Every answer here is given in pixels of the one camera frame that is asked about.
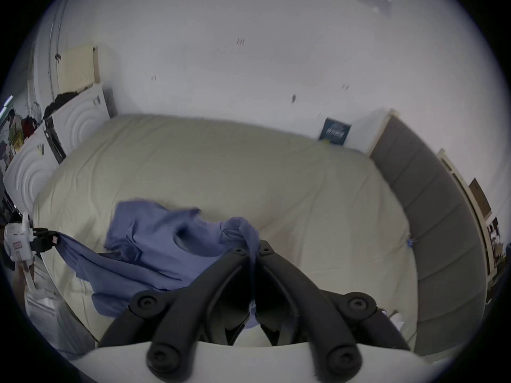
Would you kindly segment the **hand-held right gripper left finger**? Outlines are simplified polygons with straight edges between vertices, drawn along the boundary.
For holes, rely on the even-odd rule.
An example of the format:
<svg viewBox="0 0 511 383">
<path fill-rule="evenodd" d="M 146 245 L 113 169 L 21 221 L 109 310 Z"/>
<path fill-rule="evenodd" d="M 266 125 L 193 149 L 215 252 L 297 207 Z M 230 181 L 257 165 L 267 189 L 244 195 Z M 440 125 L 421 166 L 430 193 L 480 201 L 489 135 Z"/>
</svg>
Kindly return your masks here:
<svg viewBox="0 0 511 383">
<path fill-rule="evenodd" d="M 252 297 L 250 256 L 234 249 L 189 286 L 136 293 L 110 324 L 99 348 L 149 342 L 149 370 L 160 380 L 186 380 L 198 342 L 233 345 L 250 319 Z"/>
</svg>

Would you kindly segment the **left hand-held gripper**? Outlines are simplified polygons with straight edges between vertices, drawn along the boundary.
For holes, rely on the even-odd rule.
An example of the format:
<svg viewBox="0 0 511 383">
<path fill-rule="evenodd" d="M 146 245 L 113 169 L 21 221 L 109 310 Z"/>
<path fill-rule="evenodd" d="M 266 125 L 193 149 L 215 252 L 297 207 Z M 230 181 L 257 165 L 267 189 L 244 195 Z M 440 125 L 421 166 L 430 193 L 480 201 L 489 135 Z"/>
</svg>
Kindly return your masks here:
<svg viewBox="0 0 511 383">
<path fill-rule="evenodd" d="M 37 252 L 49 251 L 60 242 L 60 233 L 48 229 L 34 229 L 28 212 L 23 212 L 22 221 L 9 223 L 4 229 L 4 247 L 9 258 L 21 265 L 27 287 L 30 292 L 37 292 L 30 272 Z"/>
</svg>

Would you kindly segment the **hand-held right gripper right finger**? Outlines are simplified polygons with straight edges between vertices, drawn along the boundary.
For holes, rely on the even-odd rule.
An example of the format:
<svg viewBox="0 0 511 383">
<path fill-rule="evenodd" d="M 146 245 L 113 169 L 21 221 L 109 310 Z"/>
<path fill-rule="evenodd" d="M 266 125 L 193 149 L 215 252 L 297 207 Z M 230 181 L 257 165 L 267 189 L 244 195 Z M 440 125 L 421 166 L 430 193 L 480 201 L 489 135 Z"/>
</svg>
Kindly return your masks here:
<svg viewBox="0 0 511 383">
<path fill-rule="evenodd" d="M 321 290 L 263 240 L 254 264 L 256 318 L 273 346 L 309 343 L 320 380 L 350 380 L 361 370 L 358 344 L 410 351 L 373 297 Z"/>
</svg>

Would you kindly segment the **person's left hand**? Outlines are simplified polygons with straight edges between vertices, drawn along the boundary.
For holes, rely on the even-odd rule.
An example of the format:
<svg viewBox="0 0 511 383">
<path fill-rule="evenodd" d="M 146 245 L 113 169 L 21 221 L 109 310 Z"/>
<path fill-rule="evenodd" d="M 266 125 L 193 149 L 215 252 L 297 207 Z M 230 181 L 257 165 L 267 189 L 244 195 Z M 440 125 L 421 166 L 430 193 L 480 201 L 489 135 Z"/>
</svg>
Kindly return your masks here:
<svg viewBox="0 0 511 383">
<path fill-rule="evenodd" d="M 12 278 L 12 288 L 16 299 L 23 301 L 26 287 L 26 277 L 24 266 L 20 262 L 15 263 L 15 269 Z"/>
</svg>

